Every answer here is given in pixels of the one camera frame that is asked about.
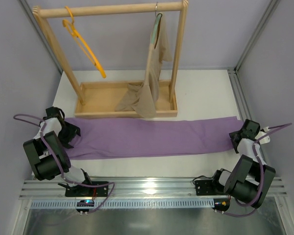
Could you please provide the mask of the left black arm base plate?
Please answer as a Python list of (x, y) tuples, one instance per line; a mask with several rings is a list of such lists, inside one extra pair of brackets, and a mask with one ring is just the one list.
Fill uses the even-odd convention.
[(65, 186), (66, 197), (106, 197), (108, 195), (109, 186), (102, 186), (107, 184), (107, 181), (92, 181), (92, 185), (96, 188), (84, 187), (84, 186)]

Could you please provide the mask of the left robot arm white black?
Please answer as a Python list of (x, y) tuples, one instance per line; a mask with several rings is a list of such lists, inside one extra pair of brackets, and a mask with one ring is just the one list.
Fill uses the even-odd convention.
[(58, 185), (66, 189), (65, 196), (91, 196), (96, 190), (91, 187), (90, 177), (83, 169), (73, 167), (66, 153), (73, 148), (73, 138), (81, 136), (80, 128), (66, 122), (64, 112), (53, 106), (46, 109), (45, 117), (36, 119), (37, 135), (23, 144), (36, 179), (53, 180), (60, 176), (64, 183)]

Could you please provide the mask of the purple trousers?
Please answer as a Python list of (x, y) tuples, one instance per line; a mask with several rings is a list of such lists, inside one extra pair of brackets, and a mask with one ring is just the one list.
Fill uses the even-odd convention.
[(152, 121), (136, 118), (67, 118), (81, 135), (66, 152), (72, 160), (208, 154), (233, 148), (229, 133), (243, 125), (236, 117)]

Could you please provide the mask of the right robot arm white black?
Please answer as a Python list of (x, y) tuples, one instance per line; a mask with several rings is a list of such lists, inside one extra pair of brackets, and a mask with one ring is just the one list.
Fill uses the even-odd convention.
[(268, 166), (260, 152), (260, 124), (246, 119), (240, 130), (229, 134), (240, 158), (233, 171), (217, 170), (212, 186), (217, 194), (234, 197), (241, 206), (259, 208), (275, 177), (275, 169)]

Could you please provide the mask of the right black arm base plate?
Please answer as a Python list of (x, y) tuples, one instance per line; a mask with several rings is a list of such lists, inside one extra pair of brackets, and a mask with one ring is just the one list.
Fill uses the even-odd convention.
[(224, 186), (215, 180), (195, 180), (194, 186), (197, 196), (225, 195)]

